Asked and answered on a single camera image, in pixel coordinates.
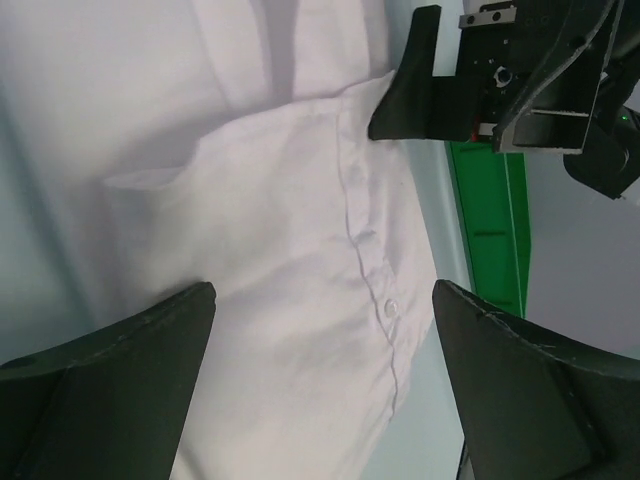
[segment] gray surface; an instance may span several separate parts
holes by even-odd
[[[628,102],[640,107],[640,92]],[[529,319],[614,352],[640,345],[640,208],[527,159],[533,233]]]
[[[0,364],[89,331],[9,132],[0,115]]]

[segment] shirt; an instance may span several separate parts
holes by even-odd
[[[366,138],[382,3],[25,3],[4,89],[95,324],[218,291],[172,478],[357,478],[435,281],[404,146]]]

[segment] black mechanical part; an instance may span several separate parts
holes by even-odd
[[[640,362],[451,282],[438,282],[433,299],[477,480],[640,478]]]
[[[618,34],[611,52],[611,62],[613,65],[624,63],[629,59],[635,50],[640,46],[640,2],[627,0],[624,4]]]
[[[370,138],[473,140],[492,143],[497,152],[581,153],[623,6],[624,0],[484,5],[460,18],[456,75],[440,78],[432,77],[440,9],[416,10]]]
[[[625,60],[612,63],[606,74],[596,102],[594,121],[607,135],[611,135],[618,122],[620,109],[640,80],[640,43]]]
[[[168,480],[214,313],[197,284],[0,367],[0,478]]]
[[[564,166],[574,180],[611,199],[620,198],[640,178],[640,115],[620,109],[612,134],[594,121],[584,153],[566,155]]]
[[[433,77],[440,6],[415,10],[398,72],[369,123],[371,140],[468,141],[477,120],[483,80]]]

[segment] green tray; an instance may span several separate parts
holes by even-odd
[[[526,316],[531,224],[524,155],[452,143],[451,169],[472,287],[484,300]]]

